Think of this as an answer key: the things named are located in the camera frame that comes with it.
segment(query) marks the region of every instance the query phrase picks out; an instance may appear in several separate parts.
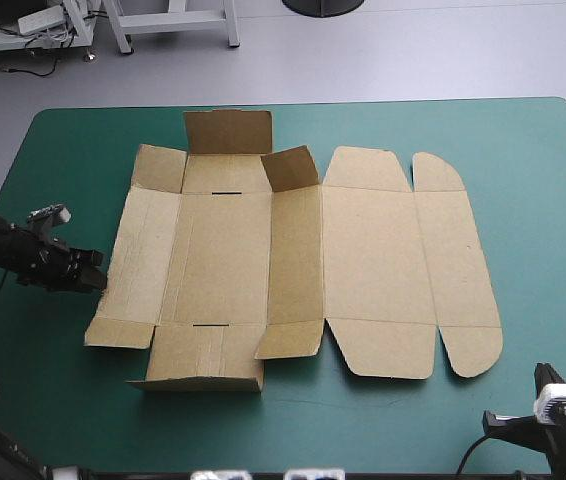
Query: cardboard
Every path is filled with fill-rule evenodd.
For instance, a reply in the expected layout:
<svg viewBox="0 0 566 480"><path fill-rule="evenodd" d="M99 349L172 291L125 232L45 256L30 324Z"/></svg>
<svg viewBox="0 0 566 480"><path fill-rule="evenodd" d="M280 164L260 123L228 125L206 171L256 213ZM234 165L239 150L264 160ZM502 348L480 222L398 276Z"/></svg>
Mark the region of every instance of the cardboard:
<svg viewBox="0 0 566 480"><path fill-rule="evenodd" d="M308 163L303 149L263 157L275 193L269 318L257 358L314 355L325 318L358 375L429 377L437 326L458 375L492 366L500 320L457 172L419 153L412 191L392 152L339 147L318 186L295 173L309 172ZM289 165L294 173L281 179Z"/></svg>
<svg viewBox="0 0 566 480"><path fill-rule="evenodd" d="M145 380L130 382L145 390L258 391L271 234L260 155L272 149L271 115L185 117L189 156L139 149L85 344L152 345Z"/></svg>
<svg viewBox="0 0 566 480"><path fill-rule="evenodd" d="M261 390L262 359L312 356L324 322L354 373L427 378L498 358L498 309L459 175L339 147L271 153L269 112L185 114L190 152L142 145L85 344L152 348L145 390Z"/></svg>

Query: green table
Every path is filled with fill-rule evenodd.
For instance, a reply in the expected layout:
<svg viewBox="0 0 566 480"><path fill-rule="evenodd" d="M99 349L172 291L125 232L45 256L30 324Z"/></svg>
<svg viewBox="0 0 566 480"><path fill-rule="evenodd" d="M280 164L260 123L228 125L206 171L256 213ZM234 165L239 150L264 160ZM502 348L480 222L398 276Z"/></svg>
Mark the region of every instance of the green table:
<svg viewBox="0 0 566 480"><path fill-rule="evenodd" d="M0 297L0 427L42 461L98 470L451 472L481 414L531 412L536 362L566 376L566 102L561 99L268 105L275 148L308 144L324 174L333 149L413 152L452 163L469 191L500 307L505 348L460 380L439 342L427 381L358 378L326 334L315 358L272 361L261 395L144 394L147 352L83 347L98 295L48 294L8 281ZM140 142L187 148L191 108L48 110L0 193L21 221L66 203L59 235L109 256ZM469 471L546 471L544 458L481 447Z"/></svg>

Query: gray floor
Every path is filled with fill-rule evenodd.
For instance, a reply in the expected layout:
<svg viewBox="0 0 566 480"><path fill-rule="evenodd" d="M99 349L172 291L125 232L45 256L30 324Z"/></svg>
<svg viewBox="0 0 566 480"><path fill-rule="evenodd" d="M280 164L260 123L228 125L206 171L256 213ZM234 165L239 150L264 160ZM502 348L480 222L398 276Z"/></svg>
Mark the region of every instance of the gray floor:
<svg viewBox="0 0 566 480"><path fill-rule="evenodd" d="M32 117L51 107L566 98L566 0L367 0L322 20L280 0L236 1L238 49L223 32L187 32L136 37L123 57L102 20L96 63L76 51L47 79L0 73L0 185ZM157 6L124 1L135 4Z"/></svg>

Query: black round base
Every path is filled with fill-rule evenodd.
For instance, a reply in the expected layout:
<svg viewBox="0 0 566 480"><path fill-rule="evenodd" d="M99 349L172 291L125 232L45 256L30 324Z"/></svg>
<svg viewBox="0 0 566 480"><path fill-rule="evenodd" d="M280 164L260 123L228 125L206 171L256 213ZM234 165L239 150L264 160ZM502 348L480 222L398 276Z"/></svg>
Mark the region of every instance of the black round base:
<svg viewBox="0 0 566 480"><path fill-rule="evenodd" d="M290 10L308 17L335 17L351 12L365 0L283 0Z"/></svg>

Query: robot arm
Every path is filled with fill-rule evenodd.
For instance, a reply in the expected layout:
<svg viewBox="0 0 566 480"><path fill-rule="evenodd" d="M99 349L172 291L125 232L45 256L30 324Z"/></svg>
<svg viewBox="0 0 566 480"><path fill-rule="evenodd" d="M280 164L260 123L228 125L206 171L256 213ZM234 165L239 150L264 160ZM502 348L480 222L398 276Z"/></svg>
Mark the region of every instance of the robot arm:
<svg viewBox="0 0 566 480"><path fill-rule="evenodd" d="M103 255L68 247L51 235L52 228L69 219L64 205L30 213L25 228L0 217L0 267L15 272L23 285L39 285L50 291L104 290L107 277L97 268Z"/></svg>

